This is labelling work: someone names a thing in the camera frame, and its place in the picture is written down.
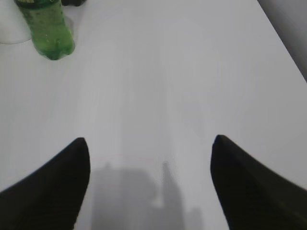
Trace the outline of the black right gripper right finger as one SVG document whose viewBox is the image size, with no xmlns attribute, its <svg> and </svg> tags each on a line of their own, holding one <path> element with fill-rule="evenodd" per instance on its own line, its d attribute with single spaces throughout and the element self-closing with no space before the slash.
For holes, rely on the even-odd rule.
<svg viewBox="0 0 307 230">
<path fill-rule="evenodd" d="M 210 172 L 231 230 L 305 230 L 307 191 L 217 135 Z"/>
</svg>

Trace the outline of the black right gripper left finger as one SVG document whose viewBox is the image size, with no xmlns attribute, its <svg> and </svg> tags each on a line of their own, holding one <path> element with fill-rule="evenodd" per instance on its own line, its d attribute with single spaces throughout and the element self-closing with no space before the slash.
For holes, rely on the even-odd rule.
<svg viewBox="0 0 307 230">
<path fill-rule="evenodd" d="M 2 230 L 72 230 L 90 179 L 85 138 L 0 193 Z"/>
</svg>

